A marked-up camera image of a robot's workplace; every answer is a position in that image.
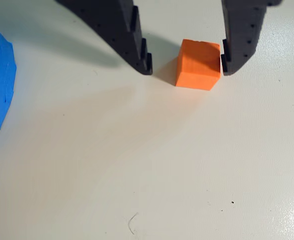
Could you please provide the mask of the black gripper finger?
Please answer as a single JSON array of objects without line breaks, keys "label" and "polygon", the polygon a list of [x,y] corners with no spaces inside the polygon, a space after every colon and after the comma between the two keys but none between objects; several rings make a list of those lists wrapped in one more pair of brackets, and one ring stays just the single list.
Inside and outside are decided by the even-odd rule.
[{"label": "black gripper finger", "polygon": [[152,55],[142,36],[139,9],[131,0],[59,0],[143,75],[153,72]]},{"label": "black gripper finger", "polygon": [[241,69],[256,52],[267,11],[282,0],[223,0],[226,39],[221,54],[223,74],[230,76]]}]

